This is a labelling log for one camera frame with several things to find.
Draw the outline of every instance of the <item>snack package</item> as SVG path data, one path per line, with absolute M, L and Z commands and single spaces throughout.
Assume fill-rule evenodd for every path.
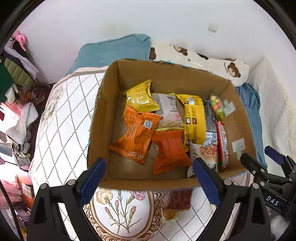
M 180 116 L 176 95 L 172 94 L 158 94 L 153 93 L 152 99 L 159 104 L 160 109 L 155 111 L 155 114 L 160 115 L 162 119 L 159 121 L 156 131 L 168 131 L 184 128 L 184 122 Z
M 138 112 L 129 105 L 126 106 L 125 111 L 124 121 L 128 130 L 109 149 L 144 164 L 151 137 L 161 116 L 149 112 Z
M 223 105 L 222 101 L 218 98 L 217 95 L 215 95 L 214 92 L 211 94 L 210 100 L 211 100 L 211 105 L 213 107 L 213 110 L 215 112 L 215 116 L 216 116 L 217 120 L 223 121 L 223 118 L 224 118 L 224 113 L 223 113 L 224 105 Z
M 206 123 L 206 139 L 203 143 L 204 146 L 209 146 L 213 142 L 218 140 L 218 133 L 216 127 L 216 119 L 214 111 L 211 105 L 210 99 L 202 99 L 204 109 L 205 109 L 205 123 Z
M 186 211 L 190 209 L 192 191 L 192 189 L 170 191 L 168 204 L 162 209 L 164 221 L 175 221 L 180 211 Z
M 152 142 L 158 146 L 158 155 L 154 164 L 154 175 L 179 166 L 191 166 L 192 162 L 184 151 L 183 130 L 156 131 Z
M 229 153 L 228 153 L 228 144 L 227 144 L 226 132 L 224 129 L 224 123 L 222 123 L 221 121 L 216 121 L 216 126 L 218 131 L 218 143 L 219 143 L 221 167 L 226 168 L 229 164 Z
M 177 94 L 184 105 L 184 146 L 190 141 L 203 144 L 206 138 L 205 110 L 202 99 L 195 95 Z
M 159 105 L 151 98 L 150 85 L 151 80 L 146 80 L 124 92 L 124 95 L 126 95 L 126 105 L 133 107 L 139 112 L 159 110 Z
M 217 154 L 218 154 L 218 141 L 210 144 L 209 146 L 193 144 L 190 142 L 190 159 L 193 161 L 198 157 L 201 157 L 210 169 L 214 169 L 218 172 L 217 165 Z M 187 177 L 194 176 L 192 166 L 187 171 Z

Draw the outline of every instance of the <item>cardboard box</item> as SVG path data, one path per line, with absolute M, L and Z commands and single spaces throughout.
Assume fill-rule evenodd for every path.
M 236 110 L 224 119 L 229 166 L 220 173 L 222 178 L 232 177 L 245 171 L 232 150 L 232 142 L 244 138 L 245 149 L 242 153 L 246 152 L 252 158 L 256 158 L 247 114 L 230 81 L 179 65 L 120 59 L 113 62 L 106 71 L 91 125 L 88 166 L 91 166 L 98 157 L 104 158 L 108 163 L 104 180 L 100 182 L 101 187 L 125 190 L 169 190 L 199 186 L 196 178 L 187 178 L 188 167 L 175 168 L 154 176 L 156 150 L 153 143 L 144 165 L 109 150 L 110 144 L 122 137 L 127 130 L 123 118 L 126 103 L 123 92 L 148 79 L 152 80 L 151 93 L 191 94 L 208 98 L 215 91 L 223 101 L 227 99 L 229 103 L 233 102 Z

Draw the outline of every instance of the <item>orange snack package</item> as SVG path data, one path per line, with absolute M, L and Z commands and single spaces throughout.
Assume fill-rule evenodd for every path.
M 154 164 L 154 175 L 179 166 L 191 166 L 192 162 L 183 147 L 183 130 L 156 131 L 152 142 L 158 146 L 158 155 Z
M 149 112 L 137 112 L 129 105 L 125 112 L 124 122 L 128 130 L 109 149 L 144 164 L 151 137 L 162 117 Z

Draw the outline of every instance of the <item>wall switch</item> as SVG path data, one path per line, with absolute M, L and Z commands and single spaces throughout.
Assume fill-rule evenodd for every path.
M 208 28 L 208 30 L 211 31 L 211 32 L 213 32 L 213 33 L 215 33 L 217 31 L 217 29 L 218 29 L 218 25 L 217 24 L 213 24 L 213 23 L 211 23 L 210 26 L 209 26 L 209 28 Z

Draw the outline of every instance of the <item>pink plush toy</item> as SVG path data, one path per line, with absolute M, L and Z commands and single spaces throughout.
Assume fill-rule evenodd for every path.
M 21 35 L 18 30 L 16 30 L 13 33 L 12 37 L 14 38 L 12 45 L 14 44 L 15 41 L 18 41 L 20 43 L 20 46 L 22 47 L 22 49 L 26 52 L 26 49 L 24 48 L 24 45 L 26 44 L 26 37 Z

